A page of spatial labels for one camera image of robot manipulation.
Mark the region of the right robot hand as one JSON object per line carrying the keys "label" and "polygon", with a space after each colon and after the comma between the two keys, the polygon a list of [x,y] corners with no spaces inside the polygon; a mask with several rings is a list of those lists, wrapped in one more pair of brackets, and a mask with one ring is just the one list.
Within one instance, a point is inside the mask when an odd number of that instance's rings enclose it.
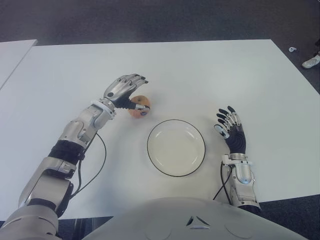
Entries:
{"label": "right robot hand", "polygon": [[247,147],[246,136],[240,117],[235,109],[231,106],[228,106],[227,110],[219,108],[216,116],[218,124],[213,127],[224,138],[229,148],[229,153],[245,154]]}

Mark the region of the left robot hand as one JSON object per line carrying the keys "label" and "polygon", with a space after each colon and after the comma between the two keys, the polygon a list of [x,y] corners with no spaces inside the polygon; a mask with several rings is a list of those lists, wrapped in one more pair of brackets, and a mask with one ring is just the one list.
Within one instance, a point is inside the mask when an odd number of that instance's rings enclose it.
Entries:
{"label": "left robot hand", "polygon": [[139,87],[147,84],[148,81],[137,73],[123,75],[117,78],[104,92],[103,101],[111,103],[114,108],[146,111],[150,106],[142,103],[135,103],[130,96]]}

